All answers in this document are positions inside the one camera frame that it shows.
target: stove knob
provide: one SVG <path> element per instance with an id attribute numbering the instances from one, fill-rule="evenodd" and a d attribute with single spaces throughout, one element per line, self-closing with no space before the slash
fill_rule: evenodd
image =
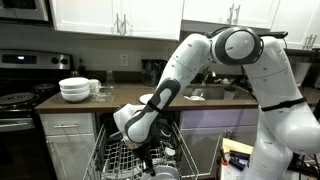
<path id="1" fill-rule="evenodd" d="M 51 59 L 51 62 L 52 62 L 53 64 L 58 64 L 58 63 L 59 63 L 59 60 L 58 60 L 57 58 L 52 58 L 52 59 Z"/>
<path id="2" fill-rule="evenodd" d="M 61 59 L 61 61 L 60 61 L 62 64 L 64 64 L 64 65 L 67 65 L 68 64 L 68 60 L 66 60 L 66 59 Z"/>

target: stacked bowls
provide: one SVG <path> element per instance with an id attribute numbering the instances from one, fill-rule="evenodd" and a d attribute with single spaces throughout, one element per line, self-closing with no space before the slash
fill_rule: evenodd
<path id="1" fill-rule="evenodd" d="M 61 80 L 59 85 L 63 99 L 69 102 L 81 102 L 90 94 L 87 78 L 68 78 Z"/>

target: backsplash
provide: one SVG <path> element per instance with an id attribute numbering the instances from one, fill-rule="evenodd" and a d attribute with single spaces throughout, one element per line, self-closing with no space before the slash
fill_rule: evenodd
<path id="1" fill-rule="evenodd" d="M 184 39 L 187 33 L 181 33 L 181 36 Z M 87 70 L 140 72 L 141 59 L 168 60 L 179 44 L 174 41 L 56 32 L 53 27 L 0 23 L 0 48 L 72 54 L 75 67 L 78 67 L 81 57 Z M 120 54 L 129 56 L 129 66 L 120 65 Z M 210 69 L 217 74 L 241 74 L 240 67 L 236 66 L 212 65 Z"/>

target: countertop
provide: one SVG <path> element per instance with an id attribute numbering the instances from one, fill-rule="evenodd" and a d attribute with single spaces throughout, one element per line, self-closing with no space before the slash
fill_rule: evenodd
<path id="1" fill-rule="evenodd" d="M 115 86 L 115 99 L 113 102 L 91 102 L 90 97 L 77 104 L 66 102 L 61 93 L 57 93 L 35 110 L 38 114 L 46 113 L 95 113 L 114 112 L 119 106 L 130 103 L 140 105 L 139 97 L 153 93 L 155 87 L 145 87 L 139 84 L 117 84 Z M 308 100 L 310 106 L 316 106 L 320 99 L 320 90 L 313 88 L 300 88 L 301 93 Z M 209 101 L 189 101 L 179 94 L 169 106 L 169 111 L 181 110 L 208 110 L 208 109 L 242 109 L 257 108 L 255 100 L 209 100 Z"/>

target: robotic manipulator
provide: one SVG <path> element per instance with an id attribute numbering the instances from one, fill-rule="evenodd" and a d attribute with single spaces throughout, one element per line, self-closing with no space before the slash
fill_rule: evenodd
<path id="1" fill-rule="evenodd" d="M 286 53 L 273 37 L 232 27 L 207 38 L 192 34 L 171 56 L 147 105 L 127 104 L 114 113 L 128 148 L 156 176 L 148 144 L 159 115 L 209 62 L 243 65 L 259 102 L 257 140 L 241 179 L 281 179 L 293 152 L 320 152 L 320 126 L 298 90 Z"/>

